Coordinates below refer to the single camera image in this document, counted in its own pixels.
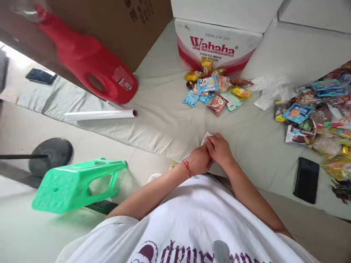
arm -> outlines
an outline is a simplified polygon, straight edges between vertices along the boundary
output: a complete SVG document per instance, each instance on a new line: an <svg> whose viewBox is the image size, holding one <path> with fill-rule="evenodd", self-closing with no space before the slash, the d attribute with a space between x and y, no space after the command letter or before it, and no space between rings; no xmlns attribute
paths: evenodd
<svg viewBox="0 0 351 263"><path fill-rule="evenodd" d="M216 133L214 136L207 137L206 146L213 160L228 175L236 199L274 232L293 238L268 202L262 197L235 161L229 144L222 135Z"/></svg>
<svg viewBox="0 0 351 263"><path fill-rule="evenodd" d="M187 161L192 174L204 174L208 172L212 165L212 159L205 145L195 149L187 158ZM141 220L187 179L189 179L189 173L185 165L180 163L129 196L112 210L107 218L130 216Z"/></svg>

red plastic bottle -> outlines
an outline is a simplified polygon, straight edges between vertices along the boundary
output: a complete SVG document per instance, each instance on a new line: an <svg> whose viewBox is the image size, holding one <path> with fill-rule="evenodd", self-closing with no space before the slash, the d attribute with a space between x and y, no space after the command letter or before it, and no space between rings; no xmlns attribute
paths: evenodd
<svg viewBox="0 0 351 263"><path fill-rule="evenodd" d="M89 90L117 104L125 104L133 98L138 83L115 54L95 38L73 31L58 16L41 6L36 5L35 10L38 16L42 16L37 27L55 43L62 64Z"/></svg>

black round base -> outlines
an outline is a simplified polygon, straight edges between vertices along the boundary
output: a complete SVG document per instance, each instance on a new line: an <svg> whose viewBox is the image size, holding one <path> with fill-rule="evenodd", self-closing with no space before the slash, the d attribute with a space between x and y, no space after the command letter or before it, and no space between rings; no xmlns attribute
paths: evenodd
<svg viewBox="0 0 351 263"><path fill-rule="evenodd" d="M47 158L29 160L29 170L32 175L42 178L50 169L67 165L71 160L73 147L66 139L51 138L39 144L32 154L48 155Z"/></svg>

wahaha box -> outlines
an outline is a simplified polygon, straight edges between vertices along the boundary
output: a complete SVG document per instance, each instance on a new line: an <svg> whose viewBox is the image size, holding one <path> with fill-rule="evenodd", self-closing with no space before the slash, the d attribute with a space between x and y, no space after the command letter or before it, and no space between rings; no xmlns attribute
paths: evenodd
<svg viewBox="0 0 351 263"><path fill-rule="evenodd" d="M214 68L238 76L262 39L262 34L176 18L181 67L202 71L200 59L214 59Z"/></svg>

white plastic bag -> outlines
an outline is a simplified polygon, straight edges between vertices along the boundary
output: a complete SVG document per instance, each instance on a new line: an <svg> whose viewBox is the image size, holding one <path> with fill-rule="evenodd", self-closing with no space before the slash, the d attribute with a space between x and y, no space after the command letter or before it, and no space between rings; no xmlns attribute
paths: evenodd
<svg viewBox="0 0 351 263"><path fill-rule="evenodd" d="M265 111L269 109L275 100L290 100L297 95L296 86L285 77L270 78L259 77L252 80L251 92L262 91L254 105Z"/></svg>

